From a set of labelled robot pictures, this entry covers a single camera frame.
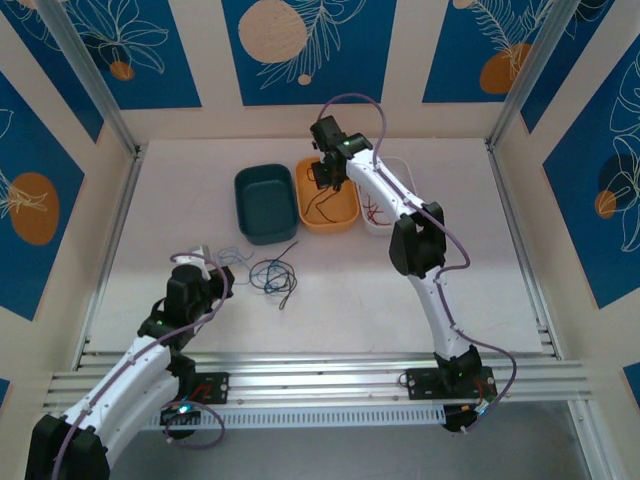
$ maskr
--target gray floor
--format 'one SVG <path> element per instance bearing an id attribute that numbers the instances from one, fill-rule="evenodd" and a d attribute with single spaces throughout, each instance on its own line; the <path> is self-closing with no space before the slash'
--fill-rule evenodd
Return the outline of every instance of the gray floor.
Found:
<path id="1" fill-rule="evenodd" d="M 468 437 L 442 427 L 234 430 L 185 451 L 142 432 L 112 480 L 587 479 L 564 404 L 502 405 Z M 187 441 L 203 442 L 209 432 Z"/>

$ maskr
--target white floor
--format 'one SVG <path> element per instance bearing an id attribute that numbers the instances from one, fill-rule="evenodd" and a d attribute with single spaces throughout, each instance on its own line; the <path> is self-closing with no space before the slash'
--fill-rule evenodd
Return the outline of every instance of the white floor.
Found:
<path id="1" fill-rule="evenodd" d="M 468 334 L 517 352 L 541 351 L 535 315 L 481 139 L 389 139 L 382 154 L 409 162 L 418 194 L 438 201 L 473 266 L 450 274 L 456 317 Z M 87 351 L 122 351 L 152 304 L 165 295 L 169 256 L 198 244 L 255 251 L 250 263 L 289 243 L 254 247 L 238 230 L 233 178 L 247 166 L 295 164 L 309 140 L 152 141 L 134 193 Z M 238 285 L 187 351 L 420 352 L 433 341 L 418 298 L 391 266 L 389 238 L 362 219 L 339 235 L 300 227 L 286 256 L 298 288 L 284 311 L 277 299 Z M 448 262 L 461 257 L 449 244 Z M 234 269 L 238 282 L 247 272 Z"/>

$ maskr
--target purple cable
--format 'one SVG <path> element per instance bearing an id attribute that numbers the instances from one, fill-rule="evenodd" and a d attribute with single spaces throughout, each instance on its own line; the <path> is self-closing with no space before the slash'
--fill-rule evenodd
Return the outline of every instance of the purple cable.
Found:
<path id="1" fill-rule="evenodd" d="M 177 402 L 169 402 L 167 404 L 164 405 L 164 407 L 162 408 L 169 408 L 169 407 L 177 407 L 180 405 L 191 405 L 192 407 L 196 407 L 199 408 L 201 410 L 205 410 L 207 412 L 209 412 L 211 415 L 213 415 L 213 418 L 215 418 L 218 423 L 220 424 L 220 435 L 218 435 L 218 438 L 216 438 L 213 442 L 210 443 L 206 443 L 204 445 L 189 445 L 189 444 L 182 444 L 182 443 L 176 443 L 175 446 L 178 448 L 185 448 L 187 450 L 209 450 L 210 448 L 213 448 L 215 446 L 217 446 L 222 439 L 224 438 L 224 433 L 226 432 L 226 429 L 224 427 L 224 420 L 222 420 L 222 417 L 220 415 L 218 415 L 218 413 L 211 407 L 208 407 L 207 405 L 200 403 L 200 402 L 194 402 L 192 400 L 182 400 L 182 401 L 177 401 Z M 167 439 L 170 439 L 171 436 L 169 435 L 169 425 L 171 424 L 171 422 L 173 421 L 174 418 L 178 418 L 178 415 L 176 415 L 175 417 L 172 417 L 167 424 L 164 427 L 164 434 L 167 437 Z"/>
<path id="2" fill-rule="evenodd" d="M 320 110 L 320 113 L 318 114 L 318 120 L 322 118 L 322 115 L 324 115 L 324 112 L 326 112 L 327 108 L 329 108 L 329 105 L 333 105 L 334 103 L 342 100 L 343 98 L 361 98 L 362 100 L 366 100 L 371 105 L 373 105 L 376 108 L 376 110 L 378 110 L 378 113 L 380 114 L 380 118 L 382 119 L 382 128 L 380 128 L 380 135 L 378 136 L 378 141 L 373 147 L 373 166 L 375 167 L 378 164 L 378 151 L 380 150 L 382 139 L 387 134 L 387 116 L 384 114 L 384 111 L 382 110 L 382 107 L 380 106 L 380 104 L 376 102 L 373 98 L 369 97 L 368 95 L 363 95 L 362 93 L 343 93 L 341 95 L 336 95 L 335 97 L 333 97 L 331 100 L 329 100 L 327 103 L 324 104 L 324 107 L 322 107 L 322 110 Z"/>
<path id="3" fill-rule="evenodd" d="M 98 392 L 94 395 L 94 397 L 89 401 L 88 410 L 82 410 L 80 415 L 78 415 L 78 418 L 76 419 L 76 421 L 73 423 L 73 425 L 71 426 L 71 428 L 67 432 L 67 435 L 64 437 L 64 440 L 62 441 L 62 445 L 60 446 L 60 450 L 58 451 L 58 455 L 56 456 L 55 463 L 53 464 L 53 471 L 51 473 L 51 480 L 58 480 L 58 477 L 60 475 L 60 468 L 62 467 L 62 459 L 64 458 L 64 454 L 66 453 L 67 448 L 69 448 L 69 444 L 71 443 L 71 440 L 73 439 L 73 435 L 78 430 L 78 427 L 80 426 L 82 421 L 87 417 L 87 415 L 89 414 L 91 409 L 93 407 L 95 407 L 95 405 L 98 403 L 100 398 L 107 392 L 107 390 L 109 390 L 109 388 L 111 388 L 111 386 L 116 382 L 116 380 L 118 380 L 118 378 L 120 378 L 120 376 L 127 370 L 127 368 L 129 368 L 131 365 L 134 365 L 136 360 L 138 360 L 140 357 L 142 357 L 145 353 L 147 353 L 151 349 L 155 348 L 156 346 L 161 345 L 162 342 L 164 342 L 164 341 L 166 341 L 166 340 L 168 340 L 170 338 L 173 338 L 173 337 L 175 337 L 177 335 L 180 335 L 180 334 L 182 334 L 182 333 L 184 333 L 184 332 L 186 332 L 188 330 L 195 329 L 195 328 L 199 327 L 200 325 L 204 325 L 205 323 L 210 322 L 211 320 L 213 320 L 213 317 L 215 317 L 216 313 L 218 313 L 218 311 L 220 310 L 220 308 L 224 304 L 224 301 L 226 300 L 227 296 L 229 295 L 229 280 L 227 279 L 227 276 L 224 274 L 224 271 L 222 270 L 222 268 L 213 259 L 211 259 L 209 257 L 205 257 L 204 255 L 200 255 L 198 253 L 176 253 L 176 254 L 171 256 L 171 261 L 172 262 L 175 261 L 175 259 L 177 257 L 185 257 L 185 256 L 186 257 L 201 258 L 205 262 L 207 262 L 210 265 L 212 265 L 213 267 L 215 267 L 216 271 L 220 274 L 220 277 L 222 278 L 222 283 L 223 283 L 223 286 L 224 286 L 223 290 L 222 290 L 222 297 L 220 298 L 220 301 L 218 302 L 218 304 L 215 306 L 215 308 L 211 312 L 209 312 L 208 314 L 204 315 L 197 322 L 194 322 L 191 325 L 185 325 L 184 327 L 181 327 L 181 328 L 179 328 L 177 330 L 174 330 L 173 332 L 167 333 L 166 335 L 163 335 L 162 337 L 160 337 L 156 341 L 154 341 L 154 342 L 150 343 L 149 345 L 147 345 L 146 347 L 142 348 L 139 352 L 134 354 L 133 361 L 126 362 L 111 377 L 109 377 L 109 379 L 105 382 L 105 384 L 102 386 L 102 388 L 100 390 L 98 390 Z"/>
<path id="4" fill-rule="evenodd" d="M 398 186 L 396 186 L 396 184 L 393 181 L 391 181 L 391 179 L 385 174 L 385 172 L 381 168 L 379 168 L 379 166 L 378 166 L 378 150 L 380 149 L 380 145 L 382 144 L 382 140 L 384 139 L 384 136 L 387 133 L 387 118 L 386 118 L 386 115 L 384 114 L 384 111 L 382 110 L 382 107 L 380 106 L 380 104 L 378 102 L 376 102 L 371 97 L 368 97 L 367 95 L 362 95 L 360 93 L 344 93 L 342 95 L 338 95 L 336 97 L 333 97 L 331 100 L 329 100 L 324 105 L 324 107 L 322 107 L 322 109 L 320 110 L 320 114 L 318 115 L 318 120 L 320 120 L 322 118 L 322 115 L 327 110 L 329 105 L 337 102 L 338 100 L 341 100 L 341 99 L 347 98 L 347 97 L 362 98 L 362 99 L 368 101 L 369 103 L 371 103 L 376 108 L 376 110 L 378 110 L 378 112 L 380 113 L 380 117 L 382 119 L 382 129 L 380 130 L 380 135 L 378 136 L 378 141 L 376 142 L 376 145 L 375 145 L 375 147 L 373 149 L 373 168 L 380 174 L 380 176 L 387 183 L 387 185 L 389 185 L 389 187 L 391 187 L 400 196 L 400 198 L 403 201 L 405 201 L 411 208 L 415 209 L 417 212 L 420 212 L 420 214 L 423 217 L 425 217 L 427 220 L 429 220 L 431 223 L 433 223 L 438 229 L 440 229 L 440 231 L 442 231 L 453 242 L 453 244 L 460 251 L 460 253 L 462 254 L 462 256 L 464 258 L 464 263 L 462 263 L 460 265 L 449 265 L 449 266 L 446 266 L 444 268 L 441 268 L 438 271 L 438 273 L 436 274 L 436 276 L 435 276 L 435 282 L 436 282 L 436 287 L 438 289 L 438 295 L 440 296 L 440 300 L 442 301 L 442 306 L 444 307 L 444 311 L 447 314 L 447 318 L 449 319 L 449 323 L 451 324 L 451 328 L 461 338 L 465 339 L 466 341 L 468 341 L 470 343 L 475 343 L 475 344 L 477 344 L 477 345 L 479 345 L 481 347 L 488 348 L 490 350 L 498 352 L 498 353 L 504 355 L 505 357 L 507 357 L 511 361 L 511 365 L 512 365 L 513 368 L 511 370 L 511 377 L 509 378 L 509 381 L 507 382 L 505 387 L 502 389 L 502 391 L 496 396 L 495 400 L 491 403 L 491 405 L 489 405 L 484 411 L 484 413 L 490 413 L 491 411 L 493 411 L 494 408 L 496 408 L 498 406 L 498 403 L 500 403 L 500 400 L 502 400 L 505 397 L 505 395 L 507 394 L 507 392 L 509 391 L 509 389 L 513 385 L 513 382 L 515 382 L 516 375 L 518 374 L 518 364 L 516 362 L 515 357 L 510 352 L 504 350 L 503 348 L 496 347 L 495 345 L 490 345 L 490 344 L 485 343 L 485 342 L 480 342 L 478 340 L 475 340 L 475 339 L 469 337 L 462 330 L 460 330 L 460 328 L 458 327 L 458 324 L 456 323 L 456 321 L 453 318 L 453 314 L 451 313 L 451 308 L 449 307 L 449 304 L 447 303 L 447 299 L 446 299 L 445 294 L 444 294 L 444 289 L 442 287 L 442 282 L 440 281 L 440 277 L 444 273 L 450 272 L 452 270 L 465 270 L 465 269 L 469 268 L 471 266 L 471 257 L 469 256 L 469 253 L 467 252 L 467 250 L 464 248 L 464 245 L 462 245 L 462 242 L 460 242 L 460 240 L 458 240 L 458 238 L 454 235 L 454 233 L 451 230 L 449 230 L 442 223 L 440 223 L 429 212 L 424 210 L 422 208 L 422 206 L 415 205 L 411 200 L 409 200 L 407 198 L 407 196 L 405 195 L 405 193 Z M 476 422 L 474 422 L 469 428 L 467 428 L 466 431 L 467 432 L 472 431 L 476 427 L 477 424 L 478 424 L 478 420 L 476 420 Z"/>

